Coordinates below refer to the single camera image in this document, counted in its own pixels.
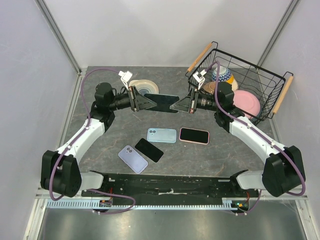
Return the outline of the light blue phone case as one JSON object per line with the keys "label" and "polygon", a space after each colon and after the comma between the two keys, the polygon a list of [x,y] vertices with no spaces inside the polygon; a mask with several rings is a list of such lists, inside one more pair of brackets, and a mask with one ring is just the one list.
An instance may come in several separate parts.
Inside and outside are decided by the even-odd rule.
{"label": "light blue phone case", "polygon": [[175,143],[177,131],[167,128],[149,128],[147,131],[147,141],[156,143]]}

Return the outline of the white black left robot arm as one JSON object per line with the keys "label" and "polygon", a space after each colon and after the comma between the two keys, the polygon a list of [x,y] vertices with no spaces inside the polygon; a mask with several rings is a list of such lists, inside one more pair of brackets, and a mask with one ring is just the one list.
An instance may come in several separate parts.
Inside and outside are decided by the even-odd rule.
{"label": "white black left robot arm", "polygon": [[106,196],[110,185],[101,173],[81,172],[79,163],[92,144],[112,125],[115,111],[130,108],[134,112],[157,106],[141,95],[134,86],[123,93],[114,93],[112,86],[103,82],[96,86],[94,102],[88,117],[77,133],[57,150],[47,150],[42,156],[40,185],[49,191],[52,200],[74,197],[79,191],[89,190],[99,197]]}

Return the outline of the green-edged black phone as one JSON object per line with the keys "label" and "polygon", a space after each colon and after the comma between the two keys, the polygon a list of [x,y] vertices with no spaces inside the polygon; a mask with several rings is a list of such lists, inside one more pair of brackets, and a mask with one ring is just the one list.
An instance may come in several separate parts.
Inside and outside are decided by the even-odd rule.
{"label": "green-edged black phone", "polygon": [[177,110],[170,109],[170,106],[180,100],[179,96],[168,94],[145,93],[144,96],[157,104],[155,107],[148,108],[148,111],[177,113]]}

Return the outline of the lilac phone case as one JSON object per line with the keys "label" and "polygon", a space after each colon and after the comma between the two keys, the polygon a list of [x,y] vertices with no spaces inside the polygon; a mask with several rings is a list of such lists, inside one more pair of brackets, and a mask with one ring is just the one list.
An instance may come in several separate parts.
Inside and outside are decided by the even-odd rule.
{"label": "lilac phone case", "polygon": [[129,145],[125,146],[118,156],[136,174],[142,173],[148,166],[148,162]]}

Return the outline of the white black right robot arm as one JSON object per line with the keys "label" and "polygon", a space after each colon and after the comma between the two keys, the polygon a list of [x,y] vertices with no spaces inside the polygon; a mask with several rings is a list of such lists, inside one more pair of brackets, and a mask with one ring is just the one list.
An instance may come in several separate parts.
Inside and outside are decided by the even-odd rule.
{"label": "white black right robot arm", "polygon": [[235,197],[248,189],[266,190],[274,197],[283,194],[302,196],[306,192],[306,176],[301,151],[270,138],[256,127],[234,103],[234,91],[226,82],[216,85],[209,96],[192,88],[187,96],[170,109],[193,114],[197,109],[214,111],[216,123],[240,139],[262,160],[263,170],[243,170],[232,176],[229,191]]}

